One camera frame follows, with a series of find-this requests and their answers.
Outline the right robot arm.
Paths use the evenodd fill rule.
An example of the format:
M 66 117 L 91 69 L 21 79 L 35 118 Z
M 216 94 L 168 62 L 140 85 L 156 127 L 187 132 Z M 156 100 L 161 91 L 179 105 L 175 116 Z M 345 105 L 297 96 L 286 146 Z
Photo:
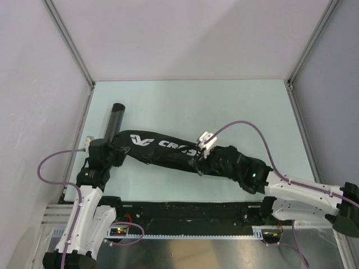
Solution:
M 358 237 L 358 186 L 325 185 L 291 176 L 247 157 L 233 146 L 214 147 L 208 155 L 192 159 L 195 171 L 229 178 L 251 194 L 262 193 L 271 205 L 260 209 L 260 220 L 271 225 L 277 220 L 304 220 L 323 217 L 343 235 Z

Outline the right aluminium frame post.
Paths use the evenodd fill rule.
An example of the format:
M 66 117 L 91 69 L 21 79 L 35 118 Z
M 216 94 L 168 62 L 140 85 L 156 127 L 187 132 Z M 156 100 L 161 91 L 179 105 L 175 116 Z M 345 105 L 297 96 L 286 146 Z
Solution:
M 328 26 L 330 20 L 334 16 L 337 8 L 341 4 L 341 0 L 331 0 L 329 1 L 328 5 L 326 6 L 323 14 L 320 16 L 318 23 L 316 24 L 312 34 L 308 42 L 306 43 L 304 50 L 302 51 L 297 63 L 295 64 L 293 70 L 291 71 L 288 79 L 287 84 L 290 89 L 293 89 L 293 84 L 301 72 L 301 69 L 305 66 L 309 56 L 311 55 L 312 51 L 315 49 L 317 43 L 319 42 L 324 30 Z

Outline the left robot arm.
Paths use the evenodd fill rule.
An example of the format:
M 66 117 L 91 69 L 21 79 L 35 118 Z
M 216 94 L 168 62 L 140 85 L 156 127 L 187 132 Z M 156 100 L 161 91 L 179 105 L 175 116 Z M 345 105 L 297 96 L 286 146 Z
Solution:
M 83 152 L 88 156 L 76 177 L 68 182 L 76 190 L 65 231 L 52 252 L 43 257 L 44 268 L 96 268 L 99 248 L 110 225 L 121 222 L 121 199 L 104 196 L 112 167 L 119 167 L 129 151 L 110 140 L 87 137 Z

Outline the aluminium frame post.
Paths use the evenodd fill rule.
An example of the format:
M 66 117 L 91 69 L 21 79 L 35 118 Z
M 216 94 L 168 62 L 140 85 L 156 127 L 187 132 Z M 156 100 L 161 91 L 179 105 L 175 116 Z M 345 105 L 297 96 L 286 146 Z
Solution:
M 67 47 L 70 55 L 74 59 L 76 65 L 78 66 L 82 76 L 84 77 L 87 85 L 92 90 L 95 86 L 95 81 L 93 80 L 78 48 L 76 47 L 75 42 L 63 20 L 61 14 L 59 13 L 54 1 L 51 0 L 42 0 L 42 3 L 47 10 L 49 17 L 52 19 L 56 29 L 58 30 L 65 46 Z
M 308 42 L 306 43 L 304 50 L 302 51 L 297 63 L 295 64 L 293 70 L 291 71 L 288 79 L 287 84 L 290 89 L 293 89 L 293 84 L 301 72 L 301 69 L 305 66 L 309 56 L 311 55 L 312 51 L 315 49 L 317 43 L 319 42 L 324 30 L 328 26 L 330 20 L 334 16 L 337 8 L 341 4 L 341 0 L 331 0 L 329 1 L 328 5 L 326 6 L 323 14 L 320 16 L 318 23 L 316 24 L 312 34 Z

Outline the black shuttlecock tube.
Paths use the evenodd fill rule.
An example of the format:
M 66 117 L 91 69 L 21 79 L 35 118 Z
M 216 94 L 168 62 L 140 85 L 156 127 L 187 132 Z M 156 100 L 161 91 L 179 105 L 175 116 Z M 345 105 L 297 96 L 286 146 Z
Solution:
M 126 107 L 121 103 L 114 103 L 109 115 L 108 124 L 105 130 L 104 139 L 112 140 L 120 132 L 123 116 Z

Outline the black racket bag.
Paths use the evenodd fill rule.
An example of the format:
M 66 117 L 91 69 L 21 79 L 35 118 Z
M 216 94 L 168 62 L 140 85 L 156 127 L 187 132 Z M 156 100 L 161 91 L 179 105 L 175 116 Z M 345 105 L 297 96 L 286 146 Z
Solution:
M 196 173 L 193 169 L 193 157 L 200 154 L 200 151 L 194 142 L 138 130 L 121 131 L 114 136 L 112 142 L 116 146 L 126 147 L 128 156 L 144 164 Z M 238 152 L 235 147 L 216 146 L 210 154 L 220 157 L 221 177 L 233 178 L 239 172 Z

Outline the left aluminium frame post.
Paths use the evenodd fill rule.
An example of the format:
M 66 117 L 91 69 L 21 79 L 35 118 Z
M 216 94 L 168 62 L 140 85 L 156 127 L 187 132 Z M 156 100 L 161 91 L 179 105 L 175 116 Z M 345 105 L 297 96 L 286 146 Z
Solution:
M 54 1 L 51 0 L 42 0 L 42 3 L 47 10 L 49 17 L 52 19 L 56 29 L 58 30 L 65 46 L 67 47 L 70 55 L 74 59 L 76 65 L 78 66 L 82 76 L 84 77 L 87 85 L 92 90 L 95 86 L 95 81 L 93 80 L 78 48 L 76 47 L 75 42 L 63 20 L 61 14 L 59 13 Z

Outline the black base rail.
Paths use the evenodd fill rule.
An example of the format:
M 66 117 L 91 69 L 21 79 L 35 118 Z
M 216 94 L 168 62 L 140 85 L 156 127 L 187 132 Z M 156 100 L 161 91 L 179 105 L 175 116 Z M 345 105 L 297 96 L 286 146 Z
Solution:
M 261 202 L 121 202 L 116 221 L 129 221 L 131 234 L 249 235 L 254 226 L 290 226 Z

